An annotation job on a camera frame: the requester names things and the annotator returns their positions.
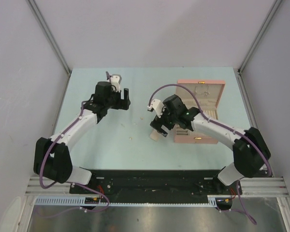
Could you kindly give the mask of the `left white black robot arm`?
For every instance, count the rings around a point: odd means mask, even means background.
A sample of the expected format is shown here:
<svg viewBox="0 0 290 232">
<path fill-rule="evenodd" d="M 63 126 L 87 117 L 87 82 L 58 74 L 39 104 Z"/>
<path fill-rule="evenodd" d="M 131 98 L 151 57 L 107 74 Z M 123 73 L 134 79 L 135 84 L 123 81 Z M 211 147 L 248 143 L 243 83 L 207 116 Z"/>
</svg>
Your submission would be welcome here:
<svg viewBox="0 0 290 232">
<path fill-rule="evenodd" d="M 86 193 L 94 192 L 97 181 L 91 178 L 91 171 L 73 165 L 70 152 L 108 110 L 128 110 L 130 103 L 127 88 L 121 90 L 115 82 L 100 81 L 89 100 L 81 103 L 80 113 L 70 125 L 50 138 L 41 137 L 36 142 L 33 170 L 42 188 L 47 187 L 43 179 L 48 178 L 54 183 L 78 183 Z"/>
</svg>

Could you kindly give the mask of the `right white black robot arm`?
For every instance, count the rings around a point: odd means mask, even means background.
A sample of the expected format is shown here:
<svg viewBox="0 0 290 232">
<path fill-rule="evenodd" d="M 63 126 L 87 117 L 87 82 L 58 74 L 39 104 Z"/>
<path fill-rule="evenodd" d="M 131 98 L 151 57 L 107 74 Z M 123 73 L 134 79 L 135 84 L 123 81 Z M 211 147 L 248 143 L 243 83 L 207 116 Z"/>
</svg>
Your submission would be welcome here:
<svg viewBox="0 0 290 232">
<path fill-rule="evenodd" d="M 171 130 L 178 125 L 183 130 L 215 138 L 233 152 L 233 162 L 224 167 L 213 182 L 213 188 L 219 194 L 226 193 L 237 180 L 252 178 L 262 166 L 270 167 L 268 160 L 271 154 L 260 131 L 254 127 L 248 130 L 232 128 L 209 117 L 199 108 L 187 108 L 177 95 L 164 101 L 153 99 L 147 109 L 156 113 L 151 127 L 164 137 L 168 133 L 162 127 Z"/>
</svg>

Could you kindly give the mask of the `beige ring cushion block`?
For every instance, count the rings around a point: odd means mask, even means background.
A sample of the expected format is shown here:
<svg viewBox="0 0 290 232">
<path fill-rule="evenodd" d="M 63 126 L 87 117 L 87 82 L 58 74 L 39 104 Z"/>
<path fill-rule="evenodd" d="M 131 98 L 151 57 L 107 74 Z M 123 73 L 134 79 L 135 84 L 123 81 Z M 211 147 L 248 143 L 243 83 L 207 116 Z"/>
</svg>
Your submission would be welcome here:
<svg viewBox="0 0 290 232">
<path fill-rule="evenodd" d="M 151 140 L 157 142 L 160 139 L 160 134 L 155 129 L 153 129 L 149 137 Z"/>
</svg>

